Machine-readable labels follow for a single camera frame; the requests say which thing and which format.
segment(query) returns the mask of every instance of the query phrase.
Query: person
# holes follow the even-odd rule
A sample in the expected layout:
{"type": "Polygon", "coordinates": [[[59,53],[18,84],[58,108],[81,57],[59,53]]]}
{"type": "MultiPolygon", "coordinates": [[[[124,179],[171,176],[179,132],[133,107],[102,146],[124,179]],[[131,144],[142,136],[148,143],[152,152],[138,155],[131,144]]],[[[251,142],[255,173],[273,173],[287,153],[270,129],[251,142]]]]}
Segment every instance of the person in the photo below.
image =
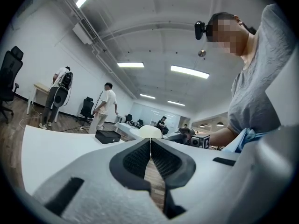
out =
{"type": "Polygon", "coordinates": [[[112,84],[106,83],[104,86],[105,92],[103,94],[102,103],[93,111],[94,118],[89,127],[89,133],[96,133],[97,126],[99,130],[103,129],[103,124],[107,118],[108,110],[111,106],[115,107],[115,114],[117,115],[116,95],[112,90],[112,84]]]}
{"type": "Polygon", "coordinates": [[[163,116],[162,119],[160,119],[156,125],[156,128],[158,128],[159,130],[161,130],[161,132],[163,133],[163,128],[166,127],[166,124],[164,123],[164,121],[167,119],[167,117],[163,116]]]}
{"type": "Polygon", "coordinates": [[[67,67],[61,67],[58,72],[56,72],[53,76],[53,82],[50,86],[50,91],[46,100],[46,105],[45,108],[43,110],[43,115],[42,115],[42,122],[39,124],[39,127],[42,129],[47,129],[46,124],[49,127],[52,127],[52,122],[54,120],[54,118],[56,117],[57,111],[58,111],[58,107],[56,107],[53,102],[54,102],[54,97],[56,94],[57,89],[59,88],[59,81],[60,79],[65,75],[65,73],[71,71],[71,69],[67,66],[67,67]],[[48,114],[50,112],[50,108],[53,104],[53,108],[52,108],[52,113],[50,115],[50,118],[48,120],[47,123],[47,119],[48,119],[48,114]]]}
{"type": "Polygon", "coordinates": [[[278,116],[265,90],[288,61],[297,41],[279,6],[266,6],[258,31],[248,28],[236,15],[214,14],[207,24],[206,37],[244,61],[232,85],[229,125],[211,133],[210,145],[226,146],[243,129],[266,133],[278,128],[278,116]]]}

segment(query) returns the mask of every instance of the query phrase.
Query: black hair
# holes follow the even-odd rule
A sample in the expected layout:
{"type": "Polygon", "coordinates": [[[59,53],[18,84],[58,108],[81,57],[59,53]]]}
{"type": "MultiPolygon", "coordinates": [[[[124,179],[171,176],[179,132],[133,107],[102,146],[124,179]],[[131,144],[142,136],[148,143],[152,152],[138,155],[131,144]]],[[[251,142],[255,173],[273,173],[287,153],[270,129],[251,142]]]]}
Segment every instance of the black hair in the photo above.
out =
{"type": "Polygon", "coordinates": [[[111,83],[107,82],[107,83],[105,84],[105,86],[106,86],[106,85],[108,85],[108,86],[112,89],[112,86],[113,86],[113,85],[112,85],[111,83]]]}
{"type": "MultiPolygon", "coordinates": [[[[213,41],[213,28],[212,28],[212,26],[213,26],[214,21],[219,20],[219,19],[234,20],[235,18],[234,18],[234,15],[232,15],[230,13],[225,13],[225,12],[213,14],[213,16],[211,17],[210,21],[208,22],[208,24],[206,26],[206,38],[207,38],[208,42],[213,41]]],[[[244,23],[243,23],[243,26],[251,34],[253,34],[253,35],[256,34],[256,30],[253,27],[248,28],[244,23]]]]}

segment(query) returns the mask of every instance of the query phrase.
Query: pants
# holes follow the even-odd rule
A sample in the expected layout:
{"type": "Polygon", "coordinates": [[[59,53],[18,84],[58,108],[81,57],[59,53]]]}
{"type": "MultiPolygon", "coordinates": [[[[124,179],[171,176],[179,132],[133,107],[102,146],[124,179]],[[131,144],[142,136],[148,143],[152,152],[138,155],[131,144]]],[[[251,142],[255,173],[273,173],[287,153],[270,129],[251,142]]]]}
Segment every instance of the pants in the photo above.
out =
{"type": "MultiPolygon", "coordinates": [[[[54,102],[54,96],[55,96],[55,93],[56,93],[57,89],[58,89],[58,87],[52,87],[49,91],[47,101],[46,101],[46,105],[45,105],[45,108],[43,110],[43,117],[42,117],[42,124],[43,125],[47,123],[48,114],[50,112],[51,105],[54,102]]],[[[53,120],[55,119],[55,116],[57,114],[57,111],[58,111],[58,107],[53,105],[52,114],[50,116],[50,119],[48,120],[49,122],[53,122],[53,120]]]]}
{"type": "Polygon", "coordinates": [[[102,130],[103,124],[104,124],[106,118],[107,118],[107,115],[105,115],[105,114],[95,113],[93,121],[89,127],[89,133],[96,133],[97,126],[99,126],[99,128],[98,128],[99,130],[102,130]]]}

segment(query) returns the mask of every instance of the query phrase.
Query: wooden floor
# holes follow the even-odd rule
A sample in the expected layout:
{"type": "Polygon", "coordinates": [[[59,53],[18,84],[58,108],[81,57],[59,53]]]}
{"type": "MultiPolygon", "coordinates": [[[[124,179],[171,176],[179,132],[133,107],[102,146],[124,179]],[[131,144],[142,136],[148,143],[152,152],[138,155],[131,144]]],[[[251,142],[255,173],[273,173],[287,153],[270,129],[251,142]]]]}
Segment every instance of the wooden floor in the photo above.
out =
{"type": "MultiPolygon", "coordinates": [[[[5,107],[14,111],[14,116],[6,112],[9,118],[9,124],[5,123],[3,115],[0,113],[0,161],[4,170],[7,173],[10,182],[20,188],[24,188],[22,172],[21,172],[21,148],[24,135],[24,129],[20,126],[30,125],[38,127],[41,118],[27,119],[31,117],[38,117],[43,112],[43,108],[34,106],[29,115],[26,114],[27,102],[15,97],[13,102],[3,104],[5,107]]],[[[68,133],[88,133],[88,130],[80,130],[79,126],[82,121],[76,122],[73,117],[59,114],[57,123],[52,124],[51,130],[68,133]]],[[[114,130],[121,135],[123,141],[132,140],[123,131],[116,128],[113,124],[105,123],[104,130],[114,130]]],[[[151,197],[156,205],[163,209],[164,204],[164,182],[159,172],[157,171],[152,160],[149,161],[145,180],[151,183],[151,197]]]]}

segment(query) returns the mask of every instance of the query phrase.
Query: desk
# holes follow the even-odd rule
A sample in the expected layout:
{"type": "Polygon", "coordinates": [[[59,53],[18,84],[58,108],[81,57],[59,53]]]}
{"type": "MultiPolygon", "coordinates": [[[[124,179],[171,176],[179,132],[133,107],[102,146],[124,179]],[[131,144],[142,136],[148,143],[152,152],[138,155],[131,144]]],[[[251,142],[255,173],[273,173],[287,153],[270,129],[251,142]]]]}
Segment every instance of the desk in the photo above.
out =
{"type": "MultiPolygon", "coordinates": [[[[45,94],[48,95],[49,93],[49,88],[41,83],[36,83],[36,84],[33,84],[33,92],[32,92],[32,95],[29,96],[28,98],[28,104],[27,104],[27,114],[29,114],[29,109],[30,109],[30,104],[31,102],[33,103],[35,101],[35,98],[36,98],[36,91],[41,91],[45,94]]],[[[56,114],[56,117],[54,119],[55,122],[57,122],[57,116],[58,116],[58,113],[59,113],[59,110],[57,111],[57,114],[56,114]]]]}
{"type": "Polygon", "coordinates": [[[126,118],[118,114],[115,118],[115,123],[124,123],[124,122],[126,122],[126,118]]]}
{"type": "Polygon", "coordinates": [[[78,157],[120,143],[123,141],[102,144],[94,134],[55,132],[27,125],[21,151],[25,190],[32,195],[44,181],[78,157]]]}

